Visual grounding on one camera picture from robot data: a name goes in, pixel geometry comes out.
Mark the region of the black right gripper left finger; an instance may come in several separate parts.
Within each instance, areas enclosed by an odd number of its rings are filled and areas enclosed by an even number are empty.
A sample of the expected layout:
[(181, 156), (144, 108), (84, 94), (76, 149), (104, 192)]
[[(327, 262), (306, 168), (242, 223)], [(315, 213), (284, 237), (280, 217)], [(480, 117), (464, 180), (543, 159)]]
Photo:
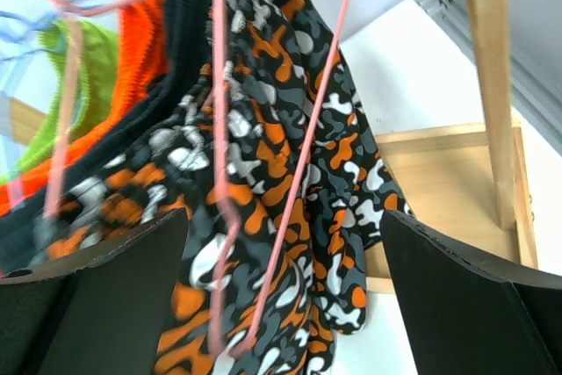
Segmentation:
[(3, 374), (149, 374), (187, 235), (172, 210), (1, 280)]

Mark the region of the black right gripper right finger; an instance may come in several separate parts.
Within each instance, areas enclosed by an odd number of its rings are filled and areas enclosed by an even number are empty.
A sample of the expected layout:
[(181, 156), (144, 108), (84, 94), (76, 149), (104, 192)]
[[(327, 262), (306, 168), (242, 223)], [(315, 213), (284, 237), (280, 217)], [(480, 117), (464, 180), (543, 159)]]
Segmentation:
[(453, 239), (398, 211), (385, 257), (420, 374), (559, 374), (561, 278)]

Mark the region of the pink hanger of camouflage shorts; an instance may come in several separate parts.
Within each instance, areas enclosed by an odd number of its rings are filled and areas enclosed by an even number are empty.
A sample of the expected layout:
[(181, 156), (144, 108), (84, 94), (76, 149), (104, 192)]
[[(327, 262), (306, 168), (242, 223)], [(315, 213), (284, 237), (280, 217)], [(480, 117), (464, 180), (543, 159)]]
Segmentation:
[[(47, 182), (47, 195), (44, 205), (45, 215), (50, 218), (58, 211), (59, 196), (62, 188), (62, 172), (66, 160), (68, 147), (68, 128), (74, 95), (76, 91), (77, 71), (80, 55), (82, 52), (82, 33), (75, 20), (76, 15), (90, 16), (99, 15), (107, 11), (113, 11), (129, 5), (137, 0), (119, 0), (92, 11), (78, 8), (70, 0), (50, 0), (60, 9), (61, 14), (68, 19), (70, 35), (70, 47), (68, 48), (68, 74), (64, 82), (61, 109), (59, 116), (59, 128), (56, 138), (54, 155), (50, 169), (51, 180)], [(227, 187), (227, 93), (225, 92), (224, 67), (226, 61), (226, 23), (227, 15), (224, 0), (213, 0), (213, 133), (214, 133), (214, 180), (217, 183), (215, 198), (218, 208), (228, 225), (225, 249), (220, 253), (219, 261), (213, 272), (213, 280), (216, 282), (215, 290), (211, 300), (211, 321), (208, 330), (209, 350), (218, 356), (226, 347), (222, 337), (222, 311), (223, 311), (223, 285), (222, 279), (225, 273), (227, 252), (232, 247), (240, 229), (241, 220), (239, 214), (228, 199)]]

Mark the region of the orange grey camouflage shorts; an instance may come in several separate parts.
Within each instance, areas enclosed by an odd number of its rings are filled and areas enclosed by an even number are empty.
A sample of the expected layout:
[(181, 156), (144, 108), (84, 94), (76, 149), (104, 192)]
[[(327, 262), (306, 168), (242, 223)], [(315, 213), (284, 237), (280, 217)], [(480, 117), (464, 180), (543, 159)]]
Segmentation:
[(279, 258), (255, 340), (240, 357), (207, 348), (213, 270), (227, 223), (213, 180), (204, 66), (171, 115), (61, 200), (53, 260), (168, 210), (188, 234), (156, 352), (157, 374), (328, 374), (335, 333), (366, 320), (365, 252), (386, 210), (409, 212), (386, 170), (351, 73), (311, 0), (226, 0), (228, 192), (241, 220), (223, 277), (223, 339), (247, 334), (270, 256)]

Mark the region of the lime green shorts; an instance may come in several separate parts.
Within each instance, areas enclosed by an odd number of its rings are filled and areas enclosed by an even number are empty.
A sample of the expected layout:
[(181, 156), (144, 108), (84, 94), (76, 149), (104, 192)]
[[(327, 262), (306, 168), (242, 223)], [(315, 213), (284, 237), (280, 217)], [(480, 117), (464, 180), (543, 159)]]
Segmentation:
[[(108, 119), (118, 70), (118, 34), (89, 21), (82, 21), (80, 25), (83, 29), (83, 49), (75, 110), (68, 132), (67, 163), (85, 154), (94, 143), (90, 131)], [(12, 99), (11, 92), (18, 85), (17, 65), (25, 59), (1, 57), (1, 141), (4, 143), (6, 165), (1, 184), (9, 183), (22, 173), (34, 172), (52, 157), (66, 70), (67, 36), (68, 28), (61, 20), (38, 33), (38, 51), (47, 54), (59, 78), (48, 114), (41, 119), (26, 118), (24, 113), (16, 110)]]

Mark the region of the blue hanger of orange shorts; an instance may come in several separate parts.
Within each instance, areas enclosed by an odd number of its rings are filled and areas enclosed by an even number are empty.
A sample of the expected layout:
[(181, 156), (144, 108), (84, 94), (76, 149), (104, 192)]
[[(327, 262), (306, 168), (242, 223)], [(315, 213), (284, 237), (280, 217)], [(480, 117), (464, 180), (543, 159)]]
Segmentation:
[[(60, 15), (57, 12), (50, 11), (50, 12), (46, 12), (43, 16), (39, 17), (35, 21), (32, 21), (29, 18), (17, 13), (1, 11), (2, 24), (7, 24), (9, 20), (12, 20), (18, 22), (20, 25), (23, 26), (23, 32), (20, 34), (14, 33), (11, 29), (2, 30), (1, 40), (10, 42), (12, 44), (23, 45), (25, 41), (28, 41), (31, 38), (33, 32), (45, 31), (47, 29), (53, 28), (54, 21), (59, 16)], [(66, 41), (62, 36), (59, 36), (58, 44), (56, 45), (55, 48), (42, 47), (42, 48), (27, 50), (21, 54), (17, 54), (13, 56), (6, 56), (6, 57), (3, 56), (1, 58), (1, 62), (15, 61), (15, 60), (23, 59), (27, 55), (37, 54), (41, 52), (61, 54), (65, 52), (65, 49), (66, 49)]]

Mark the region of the black shorts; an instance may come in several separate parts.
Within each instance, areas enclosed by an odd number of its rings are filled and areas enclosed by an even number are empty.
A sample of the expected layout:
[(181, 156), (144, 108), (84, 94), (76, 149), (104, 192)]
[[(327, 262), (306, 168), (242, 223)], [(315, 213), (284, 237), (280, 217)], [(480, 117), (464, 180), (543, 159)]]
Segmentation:
[[(142, 83), (140, 86), (148, 90), (148, 97), (64, 170), (65, 191), (101, 169), (170, 116), (181, 96), (197, 81), (199, 69), (210, 55), (205, 31), (211, 2), (165, 0), (163, 14), (168, 69), (159, 71), (157, 76)], [(42, 188), (28, 198), (22, 208), (1, 218), (3, 274), (25, 268), (37, 253), (33, 231), (42, 216), (45, 196), (46, 190)]]

